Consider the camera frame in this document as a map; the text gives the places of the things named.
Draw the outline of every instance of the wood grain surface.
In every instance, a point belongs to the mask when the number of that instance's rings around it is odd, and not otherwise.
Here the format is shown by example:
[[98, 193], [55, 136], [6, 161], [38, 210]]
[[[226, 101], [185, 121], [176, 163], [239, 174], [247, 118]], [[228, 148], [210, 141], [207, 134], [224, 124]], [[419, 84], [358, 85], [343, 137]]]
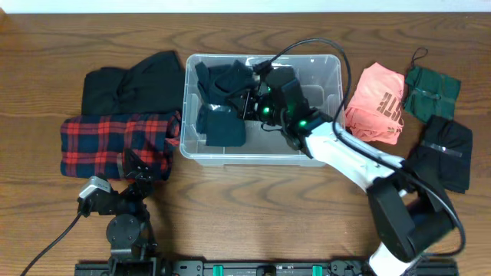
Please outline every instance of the wood grain surface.
[[[462, 81], [455, 119], [473, 130], [474, 149], [470, 190], [449, 192], [468, 239], [457, 261], [462, 275], [491, 274], [489, 14], [9, 15], [0, 24], [0, 274], [19, 274], [75, 217], [86, 180], [60, 174], [59, 127], [81, 112], [87, 72], [170, 49], [182, 61], [274, 54], [310, 37], [343, 45], [355, 83], [375, 61], [404, 73], [419, 46], [430, 50], [419, 64]], [[336, 54], [320, 44], [294, 53]], [[374, 145], [406, 156], [422, 125], [408, 113], [404, 124], [396, 146]], [[166, 255], [329, 259], [369, 256], [380, 242], [366, 195], [329, 166], [202, 167], [176, 152], [169, 181], [146, 202]], [[107, 260], [110, 219], [82, 218], [30, 274]], [[458, 242], [454, 232], [431, 250]]]

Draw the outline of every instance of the black folded shirt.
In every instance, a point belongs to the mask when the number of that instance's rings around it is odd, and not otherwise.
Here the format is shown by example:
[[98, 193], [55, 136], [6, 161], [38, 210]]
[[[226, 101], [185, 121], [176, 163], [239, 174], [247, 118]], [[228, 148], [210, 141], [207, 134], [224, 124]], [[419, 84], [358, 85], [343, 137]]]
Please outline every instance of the black folded shirt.
[[433, 115], [420, 145], [411, 152], [404, 165], [425, 181], [436, 180], [446, 189], [465, 193], [470, 186], [472, 150], [472, 130]]
[[82, 115], [181, 111], [184, 74], [174, 51], [156, 53], [130, 70], [92, 71], [85, 77]]

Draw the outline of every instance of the storage container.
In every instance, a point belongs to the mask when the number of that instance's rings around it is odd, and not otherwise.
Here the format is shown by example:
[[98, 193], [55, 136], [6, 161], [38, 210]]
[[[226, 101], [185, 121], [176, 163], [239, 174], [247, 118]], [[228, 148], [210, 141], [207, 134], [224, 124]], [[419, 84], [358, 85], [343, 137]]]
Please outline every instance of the storage container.
[[[272, 55], [193, 54], [188, 58], [180, 141], [180, 151], [186, 158], [194, 159], [203, 166], [227, 164], [324, 165], [290, 148], [280, 132], [261, 130], [260, 122], [245, 122], [246, 142], [241, 147], [207, 146], [206, 134], [196, 132], [196, 118], [202, 104], [195, 70], [199, 62], [210, 67], [233, 64], [235, 60], [239, 60], [247, 66], [252, 66], [272, 57]], [[283, 55], [273, 63], [273, 67], [279, 66], [292, 66], [295, 69], [303, 93], [308, 98], [311, 107], [316, 107], [334, 116], [343, 97], [341, 64], [337, 57], [331, 54]], [[340, 119], [341, 125], [344, 126], [344, 111]]]

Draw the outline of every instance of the green clamp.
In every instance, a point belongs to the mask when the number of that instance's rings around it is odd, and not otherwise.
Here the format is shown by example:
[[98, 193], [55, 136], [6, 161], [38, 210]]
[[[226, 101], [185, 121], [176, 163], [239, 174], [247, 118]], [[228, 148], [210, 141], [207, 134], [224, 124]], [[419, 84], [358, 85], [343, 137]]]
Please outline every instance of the green clamp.
[[322, 276], [322, 266], [314, 265], [312, 267], [312, 276]]
[[223, 266], [214, 265], [213, 266], [213, 276], [223, 276]]

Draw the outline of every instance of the plaid flannel shirt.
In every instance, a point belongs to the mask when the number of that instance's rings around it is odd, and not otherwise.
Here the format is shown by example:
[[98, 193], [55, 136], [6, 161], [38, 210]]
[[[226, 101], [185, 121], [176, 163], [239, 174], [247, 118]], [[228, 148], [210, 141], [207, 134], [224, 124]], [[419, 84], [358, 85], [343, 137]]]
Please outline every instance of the plaid flannel shirt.
[[120, 179], [118, 154], [132, 149], [161, 178], [168, 179], [172, 151], [180, 142], [179, 112], [78, 116], [61, 125], [61, 173], [88, 178], [103, 173]]

